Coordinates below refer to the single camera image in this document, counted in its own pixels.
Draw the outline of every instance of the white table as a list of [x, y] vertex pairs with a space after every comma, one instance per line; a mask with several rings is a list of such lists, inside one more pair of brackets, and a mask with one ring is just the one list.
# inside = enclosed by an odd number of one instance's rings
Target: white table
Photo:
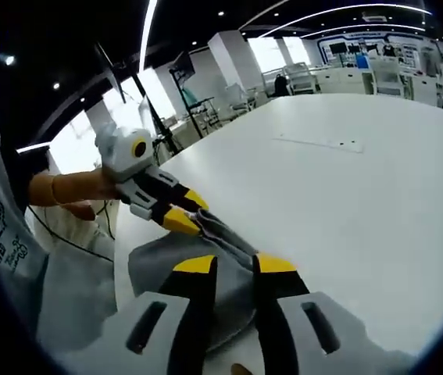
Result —
[[[384, 96], [279, 98], [163, 169], [256, 248], [291, 260], [385, 349], [416, 355], [442, 328], [442, 109]], [[133, 298], [130, 251], [165, 233], [121, 205], [119, 308]], [[263, 373], [254, 330], [209, 358], [206, 373], [230, 373], [233, 362]]]

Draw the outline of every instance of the gray fabric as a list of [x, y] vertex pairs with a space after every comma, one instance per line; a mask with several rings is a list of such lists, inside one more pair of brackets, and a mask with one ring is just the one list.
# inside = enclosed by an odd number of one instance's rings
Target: gray fabric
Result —
[[203, 255], [217, 256], [212, 350], [252, 321], [252, 256], [256, 250], [208, 211], [200, 210], [194, 220], [202, 228], [202, 236], [171, 232], [136, 248], [129, 255], [129, 275], [134, 294], [139, 296], [145, 291], [159, 291], [178, 263]]
[[[113, 242], [99, 236], [88, 250], [109, 248]], [[113, 263], [63, 242], [46, 252], [15, 203], [1, 153], [0, 280], [20, 319], [50, 352], [89, 345], [116, 313]]]
[[[88, 248], [101, 253], [112, 247], [113, 241], [100, 235]], [[85, 348], [116, 312], [113, 263], [58, 243], [45, 274], [39, 342], [53, 352]]]

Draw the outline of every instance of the white pillar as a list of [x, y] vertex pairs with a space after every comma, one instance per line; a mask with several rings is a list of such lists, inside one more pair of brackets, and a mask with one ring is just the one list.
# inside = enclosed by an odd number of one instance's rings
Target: white pillar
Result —
[[323, 65], [322, 55], [320, 54], [316, 41], [302, 39], [302, 43], [305, 46], [306, 53], [308, 53], [309, 61], [312, 65]]
[[244, 90], [263, 85], [261, 71], [240, 31], [222, 31], [208, 43], [227, 85], [239, 84]]
[[98, 130], [100, 130], [103, 126], [114, 122], [103, 100], [87, 110], [86, 115], [88, 115], [91, 127], [95, 130], [96, 134], [98, 133]]
[[289, 52], [289, 48], [287, 48], [287, 45], [285, 44], [285, 41], [283, 38], [278, 37], [275, 38], [277, 41], [277, 46], [280, 49], [280, 52], [282, 52], [282, 57], [284, 58], [285, 65], [292, 65], [294, 64], [292, 62], [291, 53]]

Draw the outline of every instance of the ceiling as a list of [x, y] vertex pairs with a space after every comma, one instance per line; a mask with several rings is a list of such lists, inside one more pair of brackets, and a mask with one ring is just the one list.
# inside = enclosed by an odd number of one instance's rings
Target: ceiling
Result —
[[[159, 0], [148, 41], [146, 66], [160, 66], [185, 49], [205, 47], [221, 30], [235, 30], [245, 25], [241, 28], [245, 37], [255, 38], [299, 17], [363, 3], [367, 2]], [[422, 7], [417, 0], [398, 0], [397, 3]], [[112, 0], [95, 7], [94, 1], [60, 0], [41, 2], [34, 7], [22, 6], [21, 2], [2, 6], [0, 53], [15, 56], [11, 66], [0, 60], [0, 121], [4, 137], [14, 147], [52, 139], [79, 111], [101, 100], [101, 94], [111, 86], [108, 80], [95, 79], [102, 73], [94, 51], [96, 42], [113, 63], [132, 61], [137, 69], [147, 4], [148, 1], [141, 0]], [[428, 36], [433, 38], [442, 35], [434, 19], [422, 13], [385, 7], [370, 10], [392, 16], [393, 23], [425, 27]], [[361, 13], [362, 9], [328, 13], [295, 23], [270, 36], [300, 36], [363, 23]], [[125, 76], [125, 72], [119, 73], [120, 79]], [[91, 80], [97, 83], [86, 90]], [[53, 90], [55, 82], [59, 83], [58, 90]], [[84, 103], [79, 100], [81, 95], [86, 98]], [[56, 112], [61, 105], [63, 110]], [[55, 121], [49, 121], [48, 128], [43, 127], [53, 113]]]

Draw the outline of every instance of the gray bag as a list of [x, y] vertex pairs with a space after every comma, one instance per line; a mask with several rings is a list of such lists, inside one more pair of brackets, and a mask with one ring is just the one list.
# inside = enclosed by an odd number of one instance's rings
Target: gray bag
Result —
[[254, 317], [252, 256], [256, 250], [206, 210], [199, 210], [193, 220], [202, 228], [202, 236], [171, 232], [136, 248], [129, 255], [129, 274], [134, 294], [139, 296], [145, 291], [159, 291], [178, 263], [217, 256], [212, 350], [241, 332]]

